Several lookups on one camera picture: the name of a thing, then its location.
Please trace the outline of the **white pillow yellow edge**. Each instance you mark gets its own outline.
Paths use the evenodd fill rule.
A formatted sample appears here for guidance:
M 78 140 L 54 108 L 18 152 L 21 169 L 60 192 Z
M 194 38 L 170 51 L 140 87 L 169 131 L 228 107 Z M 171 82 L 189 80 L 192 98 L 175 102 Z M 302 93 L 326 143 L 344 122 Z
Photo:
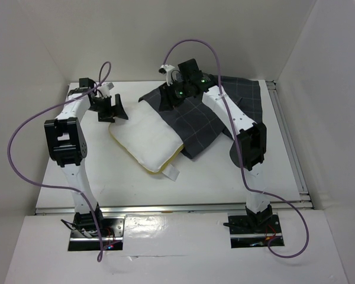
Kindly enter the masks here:
M 184 148 L 182 139 L 146 101 L 128 108 L 127 114 L 127 120 L 109 125 L 112 138 L 149 174 L 176 181 L 180 171 L 171 162 Z

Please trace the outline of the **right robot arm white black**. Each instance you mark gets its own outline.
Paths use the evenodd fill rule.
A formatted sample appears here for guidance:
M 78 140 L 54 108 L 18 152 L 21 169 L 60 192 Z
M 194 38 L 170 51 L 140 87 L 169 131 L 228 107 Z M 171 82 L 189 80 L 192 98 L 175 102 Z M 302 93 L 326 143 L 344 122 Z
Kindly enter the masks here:
M 162 64 L 159 73 L 166 81 L 161 89 L 161 111 L 171 110 L 190 97 L 198 97 L 221 120 L 234 140 L 230 156 L 243 173 L 246 193 L 246 216 L 233 226 L 238 230 L 259 232 L 272 217 L 272 206 L 265 194 L 263 176 L 267 129 L 249 118 L 226 94 L 213 75 L 203 73 L 196 60 L 178 67 Z

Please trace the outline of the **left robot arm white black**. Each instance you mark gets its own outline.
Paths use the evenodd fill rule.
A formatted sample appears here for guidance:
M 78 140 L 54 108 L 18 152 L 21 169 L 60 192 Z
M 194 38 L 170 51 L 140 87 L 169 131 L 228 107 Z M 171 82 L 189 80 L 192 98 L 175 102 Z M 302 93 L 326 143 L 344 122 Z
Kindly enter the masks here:
M 62 169 L 68 186 L 77 189 L 72 192 L 75 216 L 67 226 L 85 237 L 100 235 L 105 221 L 86 174 L 88 145 L 80 121 L 87 111 L 96 112 L 99 122 L 112 123 L 116 117 L 127 120 L 119 94 L 115 95 L 115 104 L 111 104 L 113 88 L 113 83 L 97 86 L 90 78 L 80 78 L 79 87 L 67 94 L 61 113 L 44 123 L 49 156 Z

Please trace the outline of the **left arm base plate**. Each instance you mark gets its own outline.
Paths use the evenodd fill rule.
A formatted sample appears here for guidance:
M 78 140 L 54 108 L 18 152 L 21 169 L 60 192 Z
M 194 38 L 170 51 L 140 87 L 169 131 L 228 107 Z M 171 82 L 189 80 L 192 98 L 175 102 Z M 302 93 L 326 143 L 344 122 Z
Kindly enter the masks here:
M 61 219 L 70 230 L 68 251 L 100 251 L 97 230 L 78 229 L 74 222 Z M 104 251 L 120 251 L 123 249 L 125 217 L 104 218 L 101 221 L 101 237 Z

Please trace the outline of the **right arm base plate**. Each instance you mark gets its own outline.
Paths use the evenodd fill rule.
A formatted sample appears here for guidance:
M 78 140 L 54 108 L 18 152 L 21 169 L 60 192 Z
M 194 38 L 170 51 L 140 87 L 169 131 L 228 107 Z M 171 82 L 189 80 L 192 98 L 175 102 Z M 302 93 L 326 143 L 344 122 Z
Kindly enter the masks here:
M 223 226 L 229 229 L 232 249 L 267 247 L 270 240 L 271 247 L 285 245 L 277 214 L 258 227 L 252 227 L 246 215 L 231 215 Z

